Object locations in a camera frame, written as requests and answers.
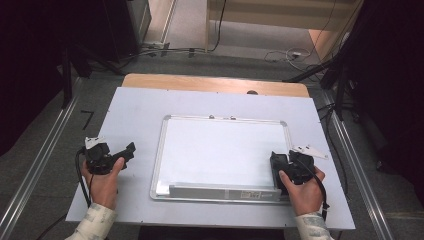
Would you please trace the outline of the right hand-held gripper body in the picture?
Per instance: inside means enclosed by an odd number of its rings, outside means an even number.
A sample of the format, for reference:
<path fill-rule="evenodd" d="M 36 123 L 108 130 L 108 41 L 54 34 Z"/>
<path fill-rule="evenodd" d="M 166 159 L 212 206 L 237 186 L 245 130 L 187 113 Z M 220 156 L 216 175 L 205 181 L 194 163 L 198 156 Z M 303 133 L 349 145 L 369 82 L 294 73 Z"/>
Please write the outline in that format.
<path fill-rule="evenodd" d="M 305 184 L 311 179 L 315 179 L 319 183 L 322 183 L 315 171 L 314 158 L 294 150 L 289 151 L 287 175 L 294 184 Z"/>

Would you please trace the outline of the person's left hand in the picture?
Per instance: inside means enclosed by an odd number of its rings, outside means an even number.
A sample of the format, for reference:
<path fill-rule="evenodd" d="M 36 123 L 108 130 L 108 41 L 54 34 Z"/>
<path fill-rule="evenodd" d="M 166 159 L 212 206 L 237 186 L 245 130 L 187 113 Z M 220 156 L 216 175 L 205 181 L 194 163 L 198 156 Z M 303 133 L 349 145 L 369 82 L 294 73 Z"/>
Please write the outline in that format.
<path fill-rule="evenodd" d="M 111 210 L 116 208 L 118 174 L 122 170 L 124 163 L 125 160 L 123 158 L 119 158 L 108 174 L 93 175 L 88 171 L 86 161 L 83 161 L 81 168 L 82 176 L 88 181 L 90 195 L 94 203 Z"/>

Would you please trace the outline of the power strip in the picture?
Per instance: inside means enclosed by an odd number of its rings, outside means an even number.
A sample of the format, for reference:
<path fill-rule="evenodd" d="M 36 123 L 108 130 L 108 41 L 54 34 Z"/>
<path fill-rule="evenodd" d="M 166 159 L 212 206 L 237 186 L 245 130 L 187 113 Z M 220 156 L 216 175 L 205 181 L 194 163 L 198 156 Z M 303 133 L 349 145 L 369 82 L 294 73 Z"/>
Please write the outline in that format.
<path fill-rule="evenodd" d="M 169 43 L 164 43 L 164 42 L 145 42 L 141 45 L 141 48 L 143 50 L 163 50 L 163 49 L 168 49 L 170 46 Z"/>

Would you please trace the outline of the light wooden furniture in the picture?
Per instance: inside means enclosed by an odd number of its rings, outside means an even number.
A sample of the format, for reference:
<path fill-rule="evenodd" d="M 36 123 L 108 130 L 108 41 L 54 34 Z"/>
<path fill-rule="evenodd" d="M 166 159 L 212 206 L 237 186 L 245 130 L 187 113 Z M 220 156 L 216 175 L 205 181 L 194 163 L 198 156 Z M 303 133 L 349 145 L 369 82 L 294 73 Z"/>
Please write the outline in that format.
<path fill-rule="evenodd" d="M 330 60 L 349 33 L 364 0 L 207 0 L 205 44 L 210 21 L 224 21 L 307 29 L 321 60 Z"/>

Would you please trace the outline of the wooden table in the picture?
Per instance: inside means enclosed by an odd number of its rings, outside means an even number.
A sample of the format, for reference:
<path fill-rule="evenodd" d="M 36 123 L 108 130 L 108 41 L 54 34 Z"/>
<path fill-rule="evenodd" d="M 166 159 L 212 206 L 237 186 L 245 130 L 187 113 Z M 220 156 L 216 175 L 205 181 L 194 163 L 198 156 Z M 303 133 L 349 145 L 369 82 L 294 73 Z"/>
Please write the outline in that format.
<path fill-rule="evenodd" d="M 226 77 L 131 73 L 124 77 L 122 86 L 239 94 L 255 92 L 257 95 L 266 96 L 310 97 L 307 87 L 301 83 L 269 82 Z"/>

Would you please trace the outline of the black cabinet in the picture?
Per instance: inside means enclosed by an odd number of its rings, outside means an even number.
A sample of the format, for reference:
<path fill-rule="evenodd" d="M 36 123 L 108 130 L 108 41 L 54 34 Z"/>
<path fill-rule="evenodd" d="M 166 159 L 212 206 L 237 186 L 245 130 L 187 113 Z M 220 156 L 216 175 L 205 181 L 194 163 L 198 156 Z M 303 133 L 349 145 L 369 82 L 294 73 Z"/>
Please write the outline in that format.
<path fill-rule="evenodd" d="M 117 60 L 138 55 L 152 20 L 148 0 L 104 0 Z"/>

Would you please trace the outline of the white whiteboard with metal frame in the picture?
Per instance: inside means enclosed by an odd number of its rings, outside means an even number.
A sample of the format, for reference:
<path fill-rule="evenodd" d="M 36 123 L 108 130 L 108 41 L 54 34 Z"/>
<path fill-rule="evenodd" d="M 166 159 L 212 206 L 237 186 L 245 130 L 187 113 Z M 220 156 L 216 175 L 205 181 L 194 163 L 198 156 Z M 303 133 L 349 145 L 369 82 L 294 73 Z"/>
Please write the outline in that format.
<path fill-rule="evenodd" d="M 282 120 L 167 115 L 150 196 L 163 201 L 284 204 L 272 154 L 287 154 Z"/>

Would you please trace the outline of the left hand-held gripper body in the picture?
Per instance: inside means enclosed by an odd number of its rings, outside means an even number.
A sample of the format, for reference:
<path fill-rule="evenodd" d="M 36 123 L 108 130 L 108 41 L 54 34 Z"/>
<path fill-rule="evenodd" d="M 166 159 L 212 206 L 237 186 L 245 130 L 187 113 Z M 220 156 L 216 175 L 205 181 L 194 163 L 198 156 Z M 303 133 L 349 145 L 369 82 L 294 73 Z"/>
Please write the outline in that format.
<path fill-rule="evenodd" d="M 106 175 L 112 171 L 114 163 L 109 146 L 104 137 L 86 137 L 84 155 L 88 171 L 94 175 Z"/>

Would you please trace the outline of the dark curtain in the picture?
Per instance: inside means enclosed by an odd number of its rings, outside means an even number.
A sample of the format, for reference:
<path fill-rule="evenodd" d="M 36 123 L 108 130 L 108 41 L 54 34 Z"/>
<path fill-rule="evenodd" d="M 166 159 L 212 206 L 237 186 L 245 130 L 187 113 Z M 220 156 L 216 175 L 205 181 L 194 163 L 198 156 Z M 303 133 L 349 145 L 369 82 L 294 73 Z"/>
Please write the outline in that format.
<path fill-rule="evenodd" d="M 379 160 L 424 206 L 424 0 L 364 0 L 349 69 Z"/>

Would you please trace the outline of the black stand pole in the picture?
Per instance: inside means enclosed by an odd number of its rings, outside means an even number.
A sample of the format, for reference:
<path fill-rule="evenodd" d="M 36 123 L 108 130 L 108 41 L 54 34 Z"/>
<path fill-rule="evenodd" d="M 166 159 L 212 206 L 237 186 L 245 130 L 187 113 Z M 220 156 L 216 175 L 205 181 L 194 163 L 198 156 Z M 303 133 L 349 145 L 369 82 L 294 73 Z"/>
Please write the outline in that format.
<path fill-rule="evenodd" d="M 62 77 L 64 81 L 62 108 L 65 109 L 72 100 L 71 62 L 67 47 L 62 50 Z"/>

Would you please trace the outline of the metal floor rail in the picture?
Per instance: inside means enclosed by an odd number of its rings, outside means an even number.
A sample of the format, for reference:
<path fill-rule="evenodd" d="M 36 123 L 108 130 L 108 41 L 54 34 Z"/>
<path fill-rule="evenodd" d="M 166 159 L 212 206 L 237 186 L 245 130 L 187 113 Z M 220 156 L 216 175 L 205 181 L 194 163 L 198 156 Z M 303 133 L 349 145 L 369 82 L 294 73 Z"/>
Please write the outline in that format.
<path fill-rule="evenodd" d="M 378 239 L 394 240 L 394 235 L 364 172 L 345 123 L 338 116 L 333 116 L 332 120 Z"/>
<path fill-rule="evenodd" d="M 80 91 L 83 83 L 84 81 L 81 77 L 76 78 L 71 88 L 74 96 L 71 98 L 69 104 L 59 112 L 58 117 L 44 140 L 43 145 L 35 156 L 24 179 L 19 185 L 19 188 L 8 203 L 6 211 L 0 221 L 0 240 L 8 240 L 11 235 L 13 228 L 15 227 L 42 172 L 44 171 L 46 164 L 49 161 L 56 143 L 61 137 L 62 132 L 73 113 L 75 105 L 80 97 Z"/>

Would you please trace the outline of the black tripod stand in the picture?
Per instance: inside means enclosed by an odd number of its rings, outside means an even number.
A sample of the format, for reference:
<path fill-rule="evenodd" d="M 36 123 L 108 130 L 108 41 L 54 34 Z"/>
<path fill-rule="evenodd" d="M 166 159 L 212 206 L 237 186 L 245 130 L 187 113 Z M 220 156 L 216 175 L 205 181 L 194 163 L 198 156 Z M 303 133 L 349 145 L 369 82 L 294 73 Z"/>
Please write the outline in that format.
<path fill-rule="evenodd" d="M 347 59 L 347 53 L 345 50 L 341 50 L 330 60 L 325 61 L 324 63 L 318 64 L 310 70 L 307 70 L 305 73 L 301 73 L 298 76 L 286 80 L 286 83 L 299 83 L 304 79 L 311 77 L 312 75 L 325 70 L 325 74 L 320 81 L 320 86 L 324 90 L 330 90 L 334 85 L 337 85 L 336 89 L 336 100 L 333 105 L 333 109 L 340 121 L 343 121 L 343 98 L 345 87 L 348 82 L 347 79 L 347 66 L 345 61 Z"/>

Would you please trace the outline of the person's right hand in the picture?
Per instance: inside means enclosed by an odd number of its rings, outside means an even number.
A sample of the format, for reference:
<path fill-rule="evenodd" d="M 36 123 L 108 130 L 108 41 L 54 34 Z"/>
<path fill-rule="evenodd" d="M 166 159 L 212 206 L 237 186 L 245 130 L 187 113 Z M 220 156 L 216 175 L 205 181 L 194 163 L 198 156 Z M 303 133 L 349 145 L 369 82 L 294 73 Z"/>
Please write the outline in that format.
<path fill-rule="evenodd" d="M 279 171 L 279 176 L 288 191 L 296 216 L 320 210 L 323 203 L 323 194 L 316 179 L 312 178 L 302 185 L 296 185 L 283 170 Z"/>

